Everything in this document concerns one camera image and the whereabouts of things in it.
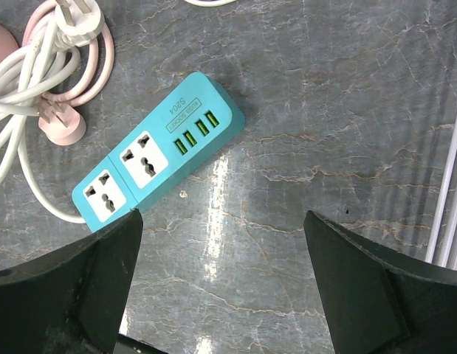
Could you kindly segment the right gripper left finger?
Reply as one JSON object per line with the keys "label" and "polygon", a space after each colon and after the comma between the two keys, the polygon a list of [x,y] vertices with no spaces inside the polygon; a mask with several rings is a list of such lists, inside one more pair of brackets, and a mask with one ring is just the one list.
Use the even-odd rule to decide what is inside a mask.
{"label": "right gripper left finger", "polygon": [[0,271],[0,353],[112,353],[142,240],[133,210]]}

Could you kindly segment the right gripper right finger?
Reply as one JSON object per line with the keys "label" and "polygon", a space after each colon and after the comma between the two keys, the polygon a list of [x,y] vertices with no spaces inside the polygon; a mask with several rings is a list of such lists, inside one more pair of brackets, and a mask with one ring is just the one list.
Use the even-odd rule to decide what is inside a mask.
{"label": "right gripper right finger", "polygon": [[314,211],[303,228],[336,353],[457,353],[457,271]]}

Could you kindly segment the teal power strip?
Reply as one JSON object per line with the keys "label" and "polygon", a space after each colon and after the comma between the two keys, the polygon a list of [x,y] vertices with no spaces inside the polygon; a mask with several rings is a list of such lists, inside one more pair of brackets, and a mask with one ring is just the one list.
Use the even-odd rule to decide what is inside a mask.
{"label": "teal power strip", "polygon": [[189,74],[72,191],[91,232],[143,212],[238,135],[245,116],[227,91]]}

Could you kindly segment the pink round socket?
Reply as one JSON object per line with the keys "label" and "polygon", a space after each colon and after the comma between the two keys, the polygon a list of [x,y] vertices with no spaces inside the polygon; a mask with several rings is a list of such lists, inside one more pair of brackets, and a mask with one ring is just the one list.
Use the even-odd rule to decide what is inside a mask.
{"label": "pink round socket", "polygon": [[0,25],[0,64],[14,51],[19,49],[13,35],[2,25]]}

